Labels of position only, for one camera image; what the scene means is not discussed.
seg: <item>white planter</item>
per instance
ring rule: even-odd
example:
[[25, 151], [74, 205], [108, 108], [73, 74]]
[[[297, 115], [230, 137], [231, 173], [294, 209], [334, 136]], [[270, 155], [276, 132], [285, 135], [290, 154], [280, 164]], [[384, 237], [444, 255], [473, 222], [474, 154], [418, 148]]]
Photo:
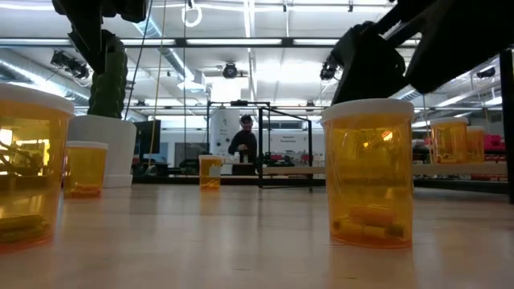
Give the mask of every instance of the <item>white planter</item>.
[[129, 187], [130, 168], [136, 145], [136, 126], [126, 120], [103, 116], [77, 116], [70, 120], [68, 140], [108, 144], [104, 188]]

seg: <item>cactus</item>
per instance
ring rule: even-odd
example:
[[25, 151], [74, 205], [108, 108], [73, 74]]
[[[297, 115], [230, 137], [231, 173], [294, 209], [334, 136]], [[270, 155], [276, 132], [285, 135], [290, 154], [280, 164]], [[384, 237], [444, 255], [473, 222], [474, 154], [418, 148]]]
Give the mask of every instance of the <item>cactus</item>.
[[108, 32], [105, 34], [108, 35], [105, 72], [101, 75], [93, 73], [88, 114], [121, 119], [129, 72], [127, 55], [118, 37]]

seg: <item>orange translucent container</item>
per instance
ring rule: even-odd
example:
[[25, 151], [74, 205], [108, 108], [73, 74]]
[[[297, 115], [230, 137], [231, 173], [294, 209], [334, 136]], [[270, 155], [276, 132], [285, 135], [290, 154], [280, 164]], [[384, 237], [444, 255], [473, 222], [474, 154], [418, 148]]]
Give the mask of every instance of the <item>orange translucent container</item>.
[[466, 126], [465, 117], [445, 117], [430, 121], [436, 163], [467, 162]]
[[467, 138], [467, 162], [485, 162], [485, 150], [483, 140], [485, 139], [485, 128], [481, 126], [469, 126], [466, 132]]
[[104, 186], [108, 145], [92, 141], [66, 143], [64, 197], [99, 197]]
[[355, 100], [324, 110], [332, 239], [411, 246], [413, 117], [414, 106], [402, 100]]
[[0, 84], [0, 253], [52, 240], [73, 103]]
[[221, 185], [222, 157], [200, 156], [200, 190], [219, 191]]

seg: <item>man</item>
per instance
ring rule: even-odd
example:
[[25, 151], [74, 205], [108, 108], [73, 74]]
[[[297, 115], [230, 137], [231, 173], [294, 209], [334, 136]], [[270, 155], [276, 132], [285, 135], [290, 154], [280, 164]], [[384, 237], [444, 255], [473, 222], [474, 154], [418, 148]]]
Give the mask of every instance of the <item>man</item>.
[[235, 134], [228, 148], [228, 153], [234, 155], [235, 152], [239, 152], [239, 161], [243, 162], [244, 156], [248, 156], [248, 162], [255, 163], [255, 158], [257, 157], [257, 139], [254, 133], [251, 132], [251, 127], [254, 122], [251, 120], [250, 116], [244, 115], [241, 116], [239, 123], [243, 129]]

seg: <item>potted plant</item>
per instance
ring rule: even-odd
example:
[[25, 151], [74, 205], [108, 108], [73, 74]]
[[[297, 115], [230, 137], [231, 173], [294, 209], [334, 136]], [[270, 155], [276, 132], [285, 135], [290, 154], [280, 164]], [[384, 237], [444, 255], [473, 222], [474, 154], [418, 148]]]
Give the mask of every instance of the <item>potted plant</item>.
[[132, 184], [132, 166], [136, 126], [121, 119], [127, 84], [127, 55], [123, 43], [114, 34], [108, 37], [105, 72], [92, 77], [89, 109], [86, 116], [70, 121], [68, 140], [96, 141], [108, 144], [104, 188]]

